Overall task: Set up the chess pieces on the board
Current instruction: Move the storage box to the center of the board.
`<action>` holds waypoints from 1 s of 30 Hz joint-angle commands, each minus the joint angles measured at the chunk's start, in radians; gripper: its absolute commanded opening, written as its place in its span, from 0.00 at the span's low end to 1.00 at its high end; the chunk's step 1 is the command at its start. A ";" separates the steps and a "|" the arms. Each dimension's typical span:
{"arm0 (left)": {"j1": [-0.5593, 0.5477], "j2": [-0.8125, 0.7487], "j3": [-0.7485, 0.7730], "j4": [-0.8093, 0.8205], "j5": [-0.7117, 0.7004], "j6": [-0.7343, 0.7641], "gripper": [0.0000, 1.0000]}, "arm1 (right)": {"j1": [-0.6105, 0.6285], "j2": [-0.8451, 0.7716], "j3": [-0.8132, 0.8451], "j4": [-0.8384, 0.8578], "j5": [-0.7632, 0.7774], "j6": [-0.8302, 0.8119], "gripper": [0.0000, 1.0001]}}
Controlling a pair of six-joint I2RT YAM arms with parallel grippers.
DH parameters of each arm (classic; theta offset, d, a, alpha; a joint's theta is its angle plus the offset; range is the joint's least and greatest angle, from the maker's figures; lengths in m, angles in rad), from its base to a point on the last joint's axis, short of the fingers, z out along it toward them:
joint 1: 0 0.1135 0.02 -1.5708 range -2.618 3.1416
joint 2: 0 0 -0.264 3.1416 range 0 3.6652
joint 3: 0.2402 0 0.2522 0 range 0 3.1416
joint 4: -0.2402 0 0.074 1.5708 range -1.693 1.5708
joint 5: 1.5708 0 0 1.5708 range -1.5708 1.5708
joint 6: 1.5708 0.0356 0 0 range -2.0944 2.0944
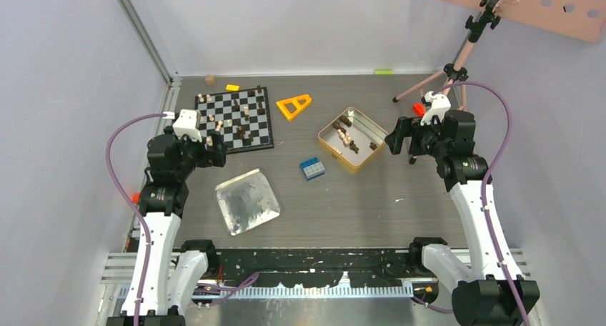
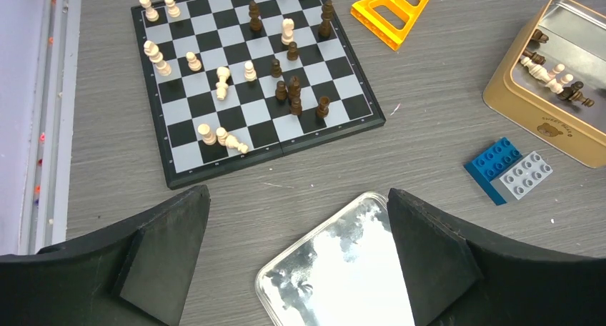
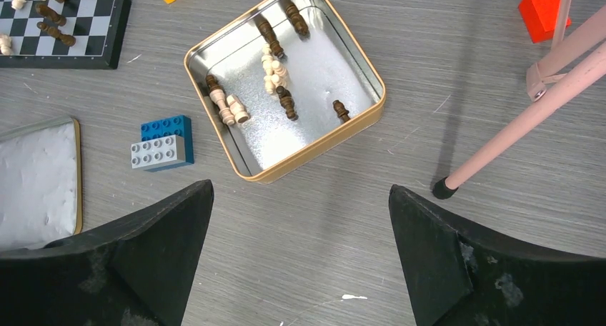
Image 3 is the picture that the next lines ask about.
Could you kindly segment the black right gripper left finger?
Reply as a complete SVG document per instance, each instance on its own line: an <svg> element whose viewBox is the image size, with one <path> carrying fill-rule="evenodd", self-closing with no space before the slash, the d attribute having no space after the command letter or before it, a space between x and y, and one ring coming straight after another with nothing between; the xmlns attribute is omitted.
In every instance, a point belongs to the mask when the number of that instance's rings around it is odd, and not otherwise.
<svg viewBox="0 0 606 326"><path fill-rule="evenodd" d="M180 325L212 215L201 180L102 226L1 253L3 325Z"/></svg>

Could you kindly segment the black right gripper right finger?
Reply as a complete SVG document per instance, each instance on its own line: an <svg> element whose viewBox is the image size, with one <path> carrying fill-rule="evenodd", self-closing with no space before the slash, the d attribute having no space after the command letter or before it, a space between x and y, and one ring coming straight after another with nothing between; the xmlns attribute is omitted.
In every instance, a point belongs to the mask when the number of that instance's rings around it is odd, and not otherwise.
<svg viewBox="0 0 606 326"><path fill-rule="evenodd" d="M389 213L418 325L603 325L605 260L510 237L394 185Z"/></svg>

